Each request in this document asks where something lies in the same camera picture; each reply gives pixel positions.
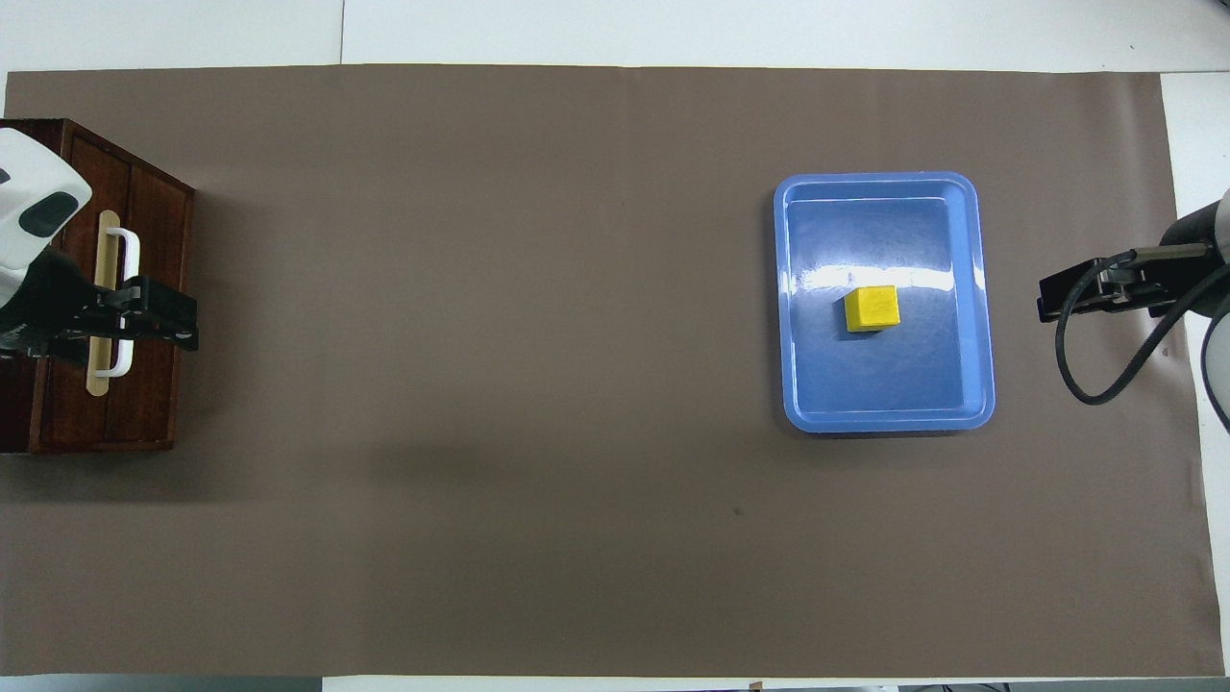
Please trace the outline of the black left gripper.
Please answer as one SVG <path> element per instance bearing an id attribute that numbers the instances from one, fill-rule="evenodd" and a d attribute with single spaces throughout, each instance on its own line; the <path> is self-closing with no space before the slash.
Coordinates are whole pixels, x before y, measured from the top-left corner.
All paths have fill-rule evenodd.
<path id="1" fill-rule="evenodd" d="M 1 309 L 4 358 L 66 358 L 85 364 L 89 337 L 113 340 L 165 340 L 184 352 L 197 352 L 199 329 L 164 323 L 197 323 L 196 299 L 154 279 L 127 279 L 98 297 L 128 320 L 77 318 L 96 301 L 97 286 L 68 254 L 41 253 L 28 265 L 25 279 Z"/>

